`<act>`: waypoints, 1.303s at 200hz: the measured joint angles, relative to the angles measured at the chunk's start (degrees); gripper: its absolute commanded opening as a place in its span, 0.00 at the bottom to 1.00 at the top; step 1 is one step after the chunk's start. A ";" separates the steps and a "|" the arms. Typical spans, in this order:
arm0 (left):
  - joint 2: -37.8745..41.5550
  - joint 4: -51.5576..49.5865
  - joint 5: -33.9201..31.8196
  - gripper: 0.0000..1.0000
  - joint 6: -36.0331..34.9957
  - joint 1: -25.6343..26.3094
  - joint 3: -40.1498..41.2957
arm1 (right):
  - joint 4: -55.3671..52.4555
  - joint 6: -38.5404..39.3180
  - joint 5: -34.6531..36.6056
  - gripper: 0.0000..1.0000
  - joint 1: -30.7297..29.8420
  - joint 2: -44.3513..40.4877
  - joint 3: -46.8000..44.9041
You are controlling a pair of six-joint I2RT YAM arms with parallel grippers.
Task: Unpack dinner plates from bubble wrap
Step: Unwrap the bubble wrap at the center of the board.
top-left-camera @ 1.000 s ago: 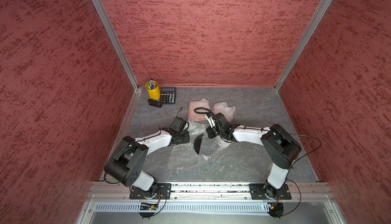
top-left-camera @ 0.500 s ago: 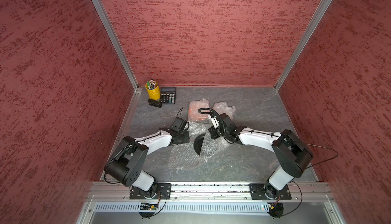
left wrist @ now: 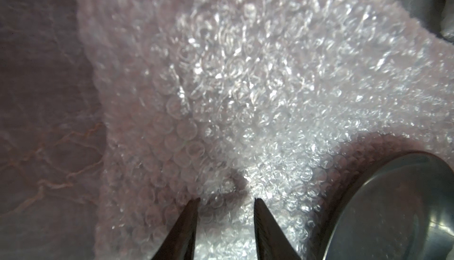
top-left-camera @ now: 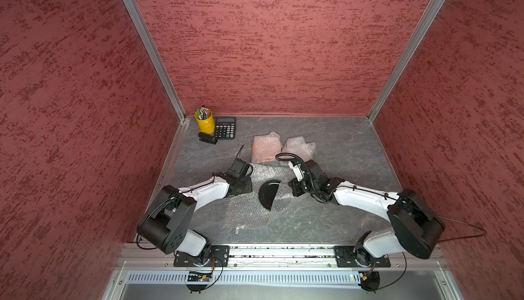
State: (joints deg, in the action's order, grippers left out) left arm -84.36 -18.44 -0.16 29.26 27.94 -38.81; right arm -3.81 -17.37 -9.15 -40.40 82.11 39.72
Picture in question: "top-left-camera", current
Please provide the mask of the black dinner plate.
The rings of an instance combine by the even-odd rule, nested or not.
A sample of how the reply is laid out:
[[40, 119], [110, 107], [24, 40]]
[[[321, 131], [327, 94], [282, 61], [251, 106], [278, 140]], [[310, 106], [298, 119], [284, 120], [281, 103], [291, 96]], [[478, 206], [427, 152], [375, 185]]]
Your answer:
[[278, 193], [280, 187], [280, 180], [269, 180], [262, 184], [259, 188], [258, 199], [260, 204], [268, 211], [272, 210], [274, 199]]

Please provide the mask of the clear bubble wrap sheet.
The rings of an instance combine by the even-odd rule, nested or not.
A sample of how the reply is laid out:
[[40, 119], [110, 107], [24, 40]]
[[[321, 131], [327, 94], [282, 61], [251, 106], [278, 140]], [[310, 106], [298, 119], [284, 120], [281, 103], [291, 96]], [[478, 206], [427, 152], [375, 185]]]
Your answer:
[[[296, 199], [287, 183], [295, 175], [284, 166], [255, 164], [251, 174], [252, 192], [233, 197], [228, 204], [225, 226], [232, 229], [261, 228], [273, 222], [292, 207]], [[259, 190], [265, 182], [277, 181], [277, 192], [271, 209], [266, 209], [259, 200]]]

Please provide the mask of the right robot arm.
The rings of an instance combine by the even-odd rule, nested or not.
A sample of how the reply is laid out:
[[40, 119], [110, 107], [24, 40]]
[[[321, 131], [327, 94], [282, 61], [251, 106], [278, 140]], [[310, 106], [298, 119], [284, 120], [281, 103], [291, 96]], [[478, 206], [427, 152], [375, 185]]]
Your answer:
[[445, 224], [416, 192], [384, 192], [332, 178], [318, 190], [306, 184], [305, 178], [288, 182], [294, 196], [310, 194], [322, 203], [353, 207], [390, 222], [390, 228], [363, 234], [347, 256], [357, 266], [371, 267], [390, 254], [408, 252], [418, 259], [429, 259]]

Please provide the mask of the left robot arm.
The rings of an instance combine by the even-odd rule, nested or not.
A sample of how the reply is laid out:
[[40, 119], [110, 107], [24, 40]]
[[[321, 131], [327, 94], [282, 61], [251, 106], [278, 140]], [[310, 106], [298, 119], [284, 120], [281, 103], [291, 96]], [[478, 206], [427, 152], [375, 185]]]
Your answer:
[[190, 187], [167, 185], [147, 208], [136, 233], [164, 254], [185, 254], [192, 264], [202, 267], [212, 259], [211, 242], [190, 229], [194, 213], [216, 200], [251, 192], [249, 175], [237, 178], [218, 173]]

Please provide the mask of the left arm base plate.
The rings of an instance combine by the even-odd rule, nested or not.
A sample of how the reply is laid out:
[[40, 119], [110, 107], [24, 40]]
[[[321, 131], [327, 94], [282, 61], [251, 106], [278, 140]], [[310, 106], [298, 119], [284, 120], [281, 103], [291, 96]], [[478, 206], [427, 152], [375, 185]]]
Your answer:
[[228, 245], [207, 245], [198, 256], [191, 256], [185, 252], [176, 252], [173, 261], [174, 267], [226, 267], [229, 262], [231, 247]]

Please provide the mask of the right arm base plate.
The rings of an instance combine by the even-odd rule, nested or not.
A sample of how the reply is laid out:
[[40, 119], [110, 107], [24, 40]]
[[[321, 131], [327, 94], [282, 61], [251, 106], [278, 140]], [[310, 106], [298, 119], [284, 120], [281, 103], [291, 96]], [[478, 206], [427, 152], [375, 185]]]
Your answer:
[[357, 249], [353, 246], [339, 245], [334, 247], [334, 257], [339, 268], [389, 268], [390, 260], [387, 256], [375, 258], [365, 249]]

